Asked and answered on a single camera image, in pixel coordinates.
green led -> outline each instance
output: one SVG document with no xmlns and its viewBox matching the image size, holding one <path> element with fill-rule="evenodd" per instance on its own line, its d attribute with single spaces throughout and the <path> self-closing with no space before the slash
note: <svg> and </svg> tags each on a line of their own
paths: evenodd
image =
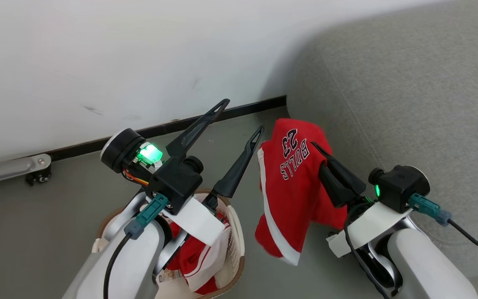
<svg viewBox="0 0 478 299">
<path fill-rule="evenodd" d="M 138 160 L 144 160 L 149 164 L 154 164 L 161 160 L 163 153 L 152 144 L 142 148 L 138 153 Z"/>
</svg>

white wall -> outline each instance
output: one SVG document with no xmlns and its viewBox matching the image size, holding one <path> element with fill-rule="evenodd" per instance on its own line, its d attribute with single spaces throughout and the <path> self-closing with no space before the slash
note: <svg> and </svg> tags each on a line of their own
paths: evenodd
<svg viewBox="0 0 478 299">
<path fill-rule="evenodd" d="M 0 159 L 286 93 L 315 34 L 433 0 L 0 0 Z"/>
</svg>

red garment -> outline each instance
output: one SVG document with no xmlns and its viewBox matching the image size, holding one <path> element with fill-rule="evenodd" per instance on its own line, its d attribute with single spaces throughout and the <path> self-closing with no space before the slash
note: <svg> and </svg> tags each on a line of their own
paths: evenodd
<svg viewBox="0 0 478 299">
<path fill-rule="evenodd" d="M 291 265 L 298 265 L 311 221 L 343 229 L 346 220 L 346 209 L 334 208 L 318 178 L 326 159 L 311 142 L 332 152 L 317 125 L 279 119 L 272 139 L 258 150 L 264 215 L 256 240 Z"/>
<path fill-rule="evenodd" d="M 215 273 L 222 268 L 218 263 L 224 262 L 230 233 L 228 219 L 217 213 L 217 218 L 224 223 L 224 231 L 212 246 L 207 246 L 194 237 L 188 238 L 171 260 L 167 269 L 180 270 L 188 283 L 190 290 L 201 295 L 218 290 Z M 176 223 L 171 223 L 173 237 L 180 232 Z"/>
</svg>

floor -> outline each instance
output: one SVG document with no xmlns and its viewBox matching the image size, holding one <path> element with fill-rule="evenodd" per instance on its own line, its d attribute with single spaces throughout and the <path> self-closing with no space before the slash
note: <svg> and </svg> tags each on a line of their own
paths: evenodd
<svg viewBox="0 0 478 299">
<path fill-rule="evenodd" d="M 201 187 L 211 188 L 224 175 L 259 125 L 265 125 L 268 139 L 282 117 L 286 109 L 275 108 L 210 126 L 190 151 L 205 166 Z M 150 141 L 164 148 L 177 135 Z M 139 189 L 104 166 L 99 153 L 55 162 L 52 171 L 49 182 L 34 187 L 23 177 L 0 182 L 0 299 L 61 298 L 87 259 L 101 221 Z M 311 225 L 297 267 L 264 252 L 254 238 L 263 214 L 255 158 L 232 205 L 244 231 L 246 266 L 222 299 L 379 297 L 353 258 L 330 252 L 326 227 Z"/>
</svg>

gray sofa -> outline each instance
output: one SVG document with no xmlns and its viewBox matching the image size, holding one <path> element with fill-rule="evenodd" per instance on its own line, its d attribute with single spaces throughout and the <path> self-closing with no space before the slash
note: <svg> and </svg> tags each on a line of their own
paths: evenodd
<svg viewBox="0 0 478 299">
<path fill-rule="evenodd" d="M 291 117 L 319 124 L 364 181 L 375 167 L 421 169 L 429 198 L 478 239 L 478 0 L 442 2 L 343 25 L 301 57 Z M 453 227 L 417 225 L 468 278 L 478 248 Z"/>
</svg>

